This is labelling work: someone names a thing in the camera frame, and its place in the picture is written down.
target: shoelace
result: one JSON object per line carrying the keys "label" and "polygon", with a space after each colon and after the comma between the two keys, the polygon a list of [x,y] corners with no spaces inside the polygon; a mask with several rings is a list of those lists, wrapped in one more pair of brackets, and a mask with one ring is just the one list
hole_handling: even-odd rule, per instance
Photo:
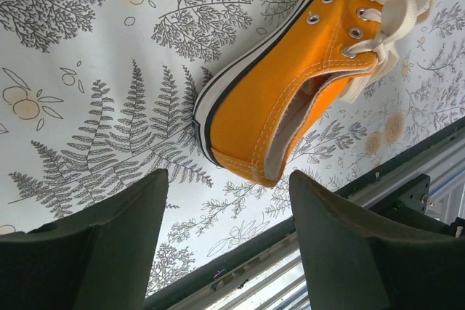
{"label": "shoelace", "polygon": [[340,99],[353,103],[363,89],[390,72],[399,60],[395,42],[407,36],[415,27],[428,18],[436,0],[373,0],[383,5],[377,9],[367,9],[363,19],[381,23],[381,28],[374,39],[361,41],[346,49],[352,55],[363,52],[375,52],[378,56],[379,68],[371,76],[353,78]]}

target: orange shoe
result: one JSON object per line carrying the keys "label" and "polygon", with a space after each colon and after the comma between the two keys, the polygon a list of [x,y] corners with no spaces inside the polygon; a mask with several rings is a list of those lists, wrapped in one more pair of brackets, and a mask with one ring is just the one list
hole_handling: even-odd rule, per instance
{"label": "orange shoe", "polygon": [[387,74],[395,42],[435,0],[299,0],[263,42],[214,76],[193,125],[206,157],[273,187],[288,156],[336,99],[353,102]]}

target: table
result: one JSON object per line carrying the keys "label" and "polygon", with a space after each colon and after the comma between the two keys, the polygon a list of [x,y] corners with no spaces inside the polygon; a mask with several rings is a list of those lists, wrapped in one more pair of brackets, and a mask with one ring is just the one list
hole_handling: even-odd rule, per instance
{"label": "table", "polygon": [[193,103],[296,0],[197,1],[0,0],[0,233],[167,168],[150,295],[288,218],[294,168],[336,190],[465,115],[465,1],[439,0],[389,76],[331,105],[276,188],[248,183],[200,154]]}

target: orange canvas fabric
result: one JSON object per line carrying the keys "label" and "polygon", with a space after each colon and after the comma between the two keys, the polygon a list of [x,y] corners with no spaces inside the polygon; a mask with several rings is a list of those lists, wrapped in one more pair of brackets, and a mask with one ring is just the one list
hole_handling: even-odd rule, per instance
{"label": "orange canvas fabric", "polygon": [[[274,186],[277,181],[264,176],[264,159],[286,108],[302,84],[325,74],[376,69],[373,52],[353,59],[341,54],[343,47],[358,42],[349,36],[350,28],[360,28],[365,34],[363,40],[374,38],[379,30],[378,23],[357,16],[359,8],[382,10],[382,5],[370,0],[334,0],[330,4],[314,0],[275,47],[241,79],[211,125],[212,152],[222,166],[250,181]],[[320,15],[320,22],[309,25],[309,13]],[[340,78],[314,97],[309,115],[286,149],[281,173],[299,139],[350,79],[360,76]]]}

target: shoe sole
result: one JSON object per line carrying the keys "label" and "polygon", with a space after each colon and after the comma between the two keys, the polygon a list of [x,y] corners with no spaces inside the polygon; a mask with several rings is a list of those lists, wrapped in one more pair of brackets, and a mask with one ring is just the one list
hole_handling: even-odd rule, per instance
{"label": "shoe sole", "polygon": [[222,167],[211,151],[210,130],[215,112],[242,77],[285,36],[312,1],[299,0],[292,13],[265,40],[223,68],[200,92],[194,106],[194,135],[203,154],[215,165]]}

